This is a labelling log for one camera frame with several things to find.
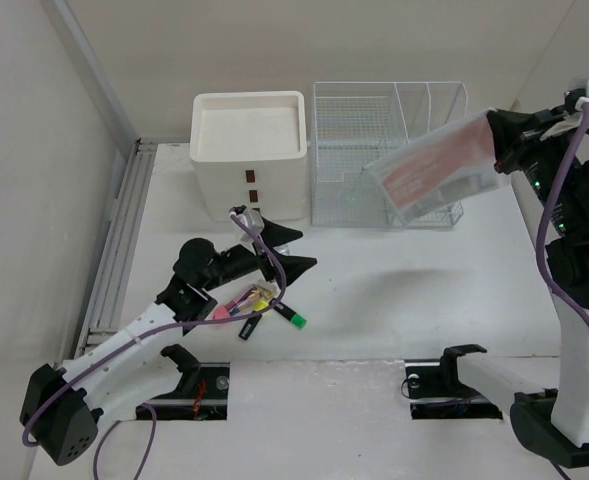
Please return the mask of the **red booklet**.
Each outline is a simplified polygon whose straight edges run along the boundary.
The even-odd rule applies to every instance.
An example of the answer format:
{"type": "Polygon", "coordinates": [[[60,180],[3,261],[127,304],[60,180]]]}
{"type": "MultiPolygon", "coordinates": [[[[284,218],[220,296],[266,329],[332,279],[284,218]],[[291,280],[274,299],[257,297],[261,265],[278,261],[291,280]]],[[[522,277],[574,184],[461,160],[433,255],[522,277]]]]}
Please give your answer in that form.
{"type": "Polygon", "coordinates": [[[402,225],[509,182],[494,168],[494,111],[441,126],[364,167],[402,225]]]}

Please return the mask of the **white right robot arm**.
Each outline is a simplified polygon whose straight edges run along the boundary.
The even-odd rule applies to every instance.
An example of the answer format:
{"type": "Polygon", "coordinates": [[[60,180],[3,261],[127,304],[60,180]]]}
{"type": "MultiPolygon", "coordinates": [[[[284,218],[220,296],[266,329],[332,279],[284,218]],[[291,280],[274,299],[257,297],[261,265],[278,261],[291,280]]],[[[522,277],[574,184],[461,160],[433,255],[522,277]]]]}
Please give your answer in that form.
{"type": "Polygon", "coordinates": [[[544,210],[537,267],[574,315],[561,322],[557,388],[527,385],[477,345],[437,369],[451,394],[473,389],[509,415],[519,443],[556,469],[589,467],[589,160],[576,152],[589,136],[589,101],[535,114],[491,111],[495,169],[522,172],[544,210]]]}

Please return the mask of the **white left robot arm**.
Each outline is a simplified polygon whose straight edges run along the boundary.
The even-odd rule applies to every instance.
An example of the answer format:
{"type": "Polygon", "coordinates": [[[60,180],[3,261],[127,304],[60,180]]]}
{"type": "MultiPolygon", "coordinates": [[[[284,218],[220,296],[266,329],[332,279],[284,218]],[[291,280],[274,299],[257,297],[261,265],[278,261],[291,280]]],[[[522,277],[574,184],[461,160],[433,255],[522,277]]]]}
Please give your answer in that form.
{"type": "Polygon", "coordinates": [[[44,450],[58,466],[78,459],[94,442],[100,427],[120,405],[136,409],[168,389],[175,396],[197,387],[197,360],[181,346],[197,327],[227,324],[213,316],[211,291],[259,272],[280,293],[317,263],[313,257],[282,253],[303,232],[264,218],[245,206],[229,212],[240,229],[239,244],[217,251],[205,238],[183,244],[168,285],[131,323],[90,352],[55,368],[44,364],[30,376],[19,421],[22,443],[44,450]],[[163,379],[141,382],[128,398],[113,390],[127,377],[169,365],[163,379]]]}

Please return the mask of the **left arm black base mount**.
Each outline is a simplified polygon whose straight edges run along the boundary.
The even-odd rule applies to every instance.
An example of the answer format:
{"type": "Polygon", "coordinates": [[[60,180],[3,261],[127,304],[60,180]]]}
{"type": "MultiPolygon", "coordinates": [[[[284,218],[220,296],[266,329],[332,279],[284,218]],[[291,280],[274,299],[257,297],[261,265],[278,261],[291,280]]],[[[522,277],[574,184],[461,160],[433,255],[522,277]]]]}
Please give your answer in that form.
{"type": "Polygon", "coordinates": [[[169,393],[156,397],[153,406],[165,421],[223,421],[228,414],[229,363],[201,363],[180,345],[164,348],[181,377],[169,393]]]}

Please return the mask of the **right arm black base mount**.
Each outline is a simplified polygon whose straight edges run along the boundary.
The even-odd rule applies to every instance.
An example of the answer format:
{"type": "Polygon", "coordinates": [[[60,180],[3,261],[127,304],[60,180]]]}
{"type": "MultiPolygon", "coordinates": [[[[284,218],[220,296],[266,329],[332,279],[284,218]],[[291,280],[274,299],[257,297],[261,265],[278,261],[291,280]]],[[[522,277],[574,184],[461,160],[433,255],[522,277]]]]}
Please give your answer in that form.
{"type": "Polygon", "coordinates": [[[410,401],[411,419],[502,420],[501,409],[458,376],[459,358],[486,352],[478,344],[464,344],[445,348],[439,358],[405,360],[400,393],[410,401]]]}

